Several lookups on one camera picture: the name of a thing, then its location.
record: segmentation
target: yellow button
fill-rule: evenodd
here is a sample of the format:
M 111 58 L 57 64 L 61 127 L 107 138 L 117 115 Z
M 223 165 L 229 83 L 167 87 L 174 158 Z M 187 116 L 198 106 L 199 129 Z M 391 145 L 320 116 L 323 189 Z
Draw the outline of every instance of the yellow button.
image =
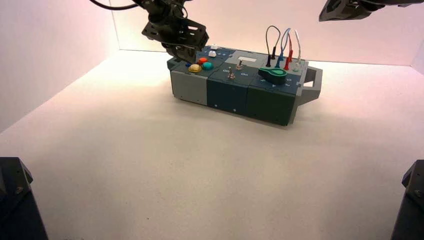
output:
M 198 73 L 202 71 L 202 67 L 199 64 L 193 64 L 188 68 L 189 72 Z

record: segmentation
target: black cable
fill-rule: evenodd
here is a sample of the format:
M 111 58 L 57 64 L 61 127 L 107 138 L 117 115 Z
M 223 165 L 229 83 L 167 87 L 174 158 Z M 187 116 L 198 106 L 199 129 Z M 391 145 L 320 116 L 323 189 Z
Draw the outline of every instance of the black cable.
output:
M 175 6 L 178 6 L 181 8 L 181 12 L 184 10 L 185 11 L 185 17 L 184 19 L 187 19 L 189 17 L 189 12 L 187 11 L 186 7 L 181 5 L 180 3 L 177 2 L 173 2 L 172 4 L 174 4 Z
M 270 28 L 275 28 L 278 31 L 278 39 L 277 39 L 277 42 L 275 43 L 274 48 L 272 49 L 272 56 L 270 54 L 270 45 L 268 44 L 268 31 L 270 30 Z M 271 59 L 276 59 L 276 49 L 277 49 L 277 44 L 278 44 L 278 41 L 280 40 L 280 37 L 281 37 L 281 31 L 278 29 L 278 27 L 271 25 L 266 29 L 265 41 L 266 41 L 266 48 L 268 49 L 268 61 L 266 62 L 267 67 L 271 67 Z
M 277 47 L 278 41 L 280 40 L 280 37 L 281 37 L 281 31 L 276 26 L 271 25 L 266 29 L 265 40 L 266 40 L 266 48 L 268 49 L 268 55 L 271 55 L 270 46 L 268 44 L 268 31 L 270 30 L 270 28 L 275 28 L 278 31 L 278 39 L 277 39 L 277 42 L 275 43 L 275 47 Z
M 112 10 L 112 11 L 128 10 L 128 9 L 138 7 L 138 5 L 135 4 L 135 3 L 131 4 L 131 5 L 127 5 L 127 6 L 108 6 L 108 5 L 104 5 L 100 2 L 98 2 L 96 0 L 89 0 L 89 1 L 92 2 L 93 4 L 97 5 L 97 6 L 101 7 L 101 8 L 104 8 L 104 9 L 107 9 L 107 10 Z

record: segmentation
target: green knob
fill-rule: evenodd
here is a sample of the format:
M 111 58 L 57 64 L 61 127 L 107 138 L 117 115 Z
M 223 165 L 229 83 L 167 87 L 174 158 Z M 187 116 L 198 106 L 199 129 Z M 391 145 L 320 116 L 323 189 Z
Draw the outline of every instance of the green knob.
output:
M 266 81 L 274 84 L 281 85 L 286 82 L 287 72 L 281 68 L 264 68 L 258 70 L 259 76 L 263 77 Z

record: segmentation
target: gray handle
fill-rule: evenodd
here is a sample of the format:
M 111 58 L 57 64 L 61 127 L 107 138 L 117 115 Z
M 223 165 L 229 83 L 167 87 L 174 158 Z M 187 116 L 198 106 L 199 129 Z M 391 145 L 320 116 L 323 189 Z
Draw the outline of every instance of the gray handle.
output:
M 315 77 L 311 79 L 305 78 L 305 82 L 301 82 L 302 91 L 298 106 L 309 103 L 320 96 L 321 86 L 323 83 L 323 70 L 308 66 L 307 70 L 315 71 Z M 312 86 L 304 86 L 304 83 L 313 82 Z

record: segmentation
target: corner of wall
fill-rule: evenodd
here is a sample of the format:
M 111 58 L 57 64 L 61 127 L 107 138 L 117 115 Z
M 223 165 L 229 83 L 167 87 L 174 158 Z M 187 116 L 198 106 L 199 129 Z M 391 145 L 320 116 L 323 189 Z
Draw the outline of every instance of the corner of wall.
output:
M 424 40 L 419 47 L 418 52 L 411 63 L 411 67 L 424 75 Z

